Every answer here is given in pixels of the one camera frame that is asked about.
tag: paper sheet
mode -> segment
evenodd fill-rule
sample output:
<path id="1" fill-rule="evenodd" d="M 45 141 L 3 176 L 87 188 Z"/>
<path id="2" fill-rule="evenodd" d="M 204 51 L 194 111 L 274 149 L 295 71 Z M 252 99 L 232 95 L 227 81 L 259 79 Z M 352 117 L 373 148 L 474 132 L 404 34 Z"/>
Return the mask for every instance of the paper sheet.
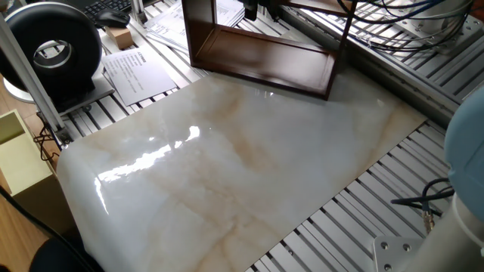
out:
<path id="1" fill-rule="evenodd" d="M 217 22 L 233 26 L 242 20 L 244 5 L 237 0 L 217 1 Z M 165 45 L 188 52 L 187 34 L 183 18 L 182 2 L 178 1 L 168 11 L 146 22 L 148 37 Z"/>
<path id="2" fill-rule="evenodd" d="M 108 55 L 102 63 L 126 106 L 176 88 L 161 56 L 140 48 Z"/>

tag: keyboard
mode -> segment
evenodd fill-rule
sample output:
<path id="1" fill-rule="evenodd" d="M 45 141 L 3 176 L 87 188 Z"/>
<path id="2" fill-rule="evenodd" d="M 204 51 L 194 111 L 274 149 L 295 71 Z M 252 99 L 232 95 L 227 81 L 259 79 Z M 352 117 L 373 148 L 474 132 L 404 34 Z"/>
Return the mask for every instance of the keyboard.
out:
<path id="1" fill-rule="evenodd" d="M 131 10 L 131 2 L 129 0 L 100 0 L 92 5 L 86 6 L 83 12 L 94 22 L 96 14 L 107 8 L 118 11 L 129 11 Z"/>

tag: metal rod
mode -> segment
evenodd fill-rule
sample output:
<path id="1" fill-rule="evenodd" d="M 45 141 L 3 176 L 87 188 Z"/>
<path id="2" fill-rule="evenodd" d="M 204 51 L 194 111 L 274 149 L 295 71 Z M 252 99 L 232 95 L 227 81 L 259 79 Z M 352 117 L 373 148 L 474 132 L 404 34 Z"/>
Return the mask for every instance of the metal rod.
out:
<path id="1" fill-rule="evenodd" d="M 144 12 L 143 0 L 130 0 L 132 15 L 135 20 L 142 26 L 148 21 L 146 13 Z"/>

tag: wire bundle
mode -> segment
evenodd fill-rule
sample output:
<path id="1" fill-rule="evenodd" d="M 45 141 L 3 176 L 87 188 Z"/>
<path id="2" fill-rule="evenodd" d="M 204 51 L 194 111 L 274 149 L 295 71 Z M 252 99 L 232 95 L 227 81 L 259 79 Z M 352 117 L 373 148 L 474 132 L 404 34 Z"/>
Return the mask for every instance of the wire bundle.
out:
<path id="1" fill-rule="evenodd" d="M 447 186 L 444 189 L 440 190 L 439 192 L 433 194 L 433 195 L 427 195 L 429 189 L 438 183 L 441 182 L 448 182 L 448 178 L 437 178 L 428 184 L 425 185 L 425 188 L 422 191 L 422 196 L 419 197 L 412 197 L 412 198 L 407 198 L 407 199 L 394 199 L 390 201 L 392 204 L 397 204 L 397 205 L 404 205 L 404 206 L 409 206 L 412 208 L 416 209 L 422 209 L 424 212 L 429 212 L 437 216 L 442 216 L 441 212 L 438 212 L 432 208 L 430 208 L 429 201 L 431 200 L 437 200 L 437 199 L 444 199 L 446 197 L 453 196 L 455 191 L 452 189 L 452 186 Z"/>
<path id="2" fill-rule="evenodd" d="M 338 3 L 340 4 L 341 8 L 346 12 L 349 13 L 350 10 L 343 4 L 343 0 L 337 0 Z M 385 20 L 380 19 L 380 20 L 369 20 L 364 17 L 360 17 L 357 14 L 354 14 L 354 18 L 356 20 L 359 20 L 364 23 L 369 23 L 369 24 L 392 24 L 392 23 L 398 23 L 403 20 L 411 19 L 411 20 L 442 20 L 442 19 L 447 19 L 447 18 L 455 18 L 456 20 L 453 20 L 446 28 L 442 29 L 441 31 L 437 33 L 433 33 L 431 36 L 427 36 L 424 38 L 413 38 L 413 39 L 392 39 L 388 37 L 383 37 L 379 36 L 376 34 L 373 34 L 371 32 L 368 32 L 364 29 L 361 29 L 361 31 L 365 32 L 365 36 L 370 36 L 370 38 L 365 38 L 361 36 L 352 36 L 362 42 L 365 42 L 369 44 L 370 47 L 378 50 L 383 50 L 383 51 L 403 51 L 403 52 L 415 52 L 415 51 L 423 51 L 423 50 L 428 50 L 431 48 L 435 48 L 438 46 L 441 46 L 442 44 L 448 42 L 449 40 L 453 39 L 455 35 L 457 35 L 461 29 L 462 26 L 464 25 L 467 15 L 473 11 L 471 10 L 473 0 L 469 0 L 469 2 L 465 3 L 464 5 L 456 8 L 453 11 L 448 12 L 447 14 L 440 14 L 436 16 L 428 16 L 428 17 L 417 17 L 418 14 L 421 14 L 422 12 L 435 7 L 436 5 L 443 3 L 444 1 L 452 1 L 452 0 L 425 0 L 422 2 L 418 3 L 413 3 L 409 5 L 388 5 L 386 3 L 386 0 L 358 0 L 358 2 L 363 2 L 363 3 L 368 3 L 370 5 L 373 5 L 378 8 L 383 8 L 387 14 L 381 14 L 384 16 Z M 395 15 L 394 10 L 404 10 L 407 8 L 412 8 L 414 9 L 413 11 L 408 12 L 405 15 L 399 16 Z M 435 35 L 441 34 L 446 32 L 445 36 L 443 36 L 439 41 L 434 42 L 434 43 L 429 43 L 428 41 L 433 40 L 435 38 Z M 372 41 L 373 38 L 377 39 L 383 39 L 386 40 L 386 42 L 374 42 Z M 411 42 L 424 42 L 420 46 L 408 46 Z M 394 45 L 388 45 L 387 42 L 396 42 L 402 46 L 394 46 Z"/>

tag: cable connector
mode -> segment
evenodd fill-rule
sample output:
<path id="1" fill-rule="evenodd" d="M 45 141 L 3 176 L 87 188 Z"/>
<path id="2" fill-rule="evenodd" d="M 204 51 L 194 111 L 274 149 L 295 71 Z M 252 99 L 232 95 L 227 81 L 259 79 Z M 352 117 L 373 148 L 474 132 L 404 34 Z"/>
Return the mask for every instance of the cable connector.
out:
<path id="1" fill-rule="evenodd" d="M 423 217 L 423 224 L 425 225 L 425 231 L 427 232 L 427 235 L 430 233 L 430 231 L 433 230 L 433 227 L 436 225 L 435 222 L 433 221 L 433 215 L 432 212 L 423 212 L 422 213 Z"/>

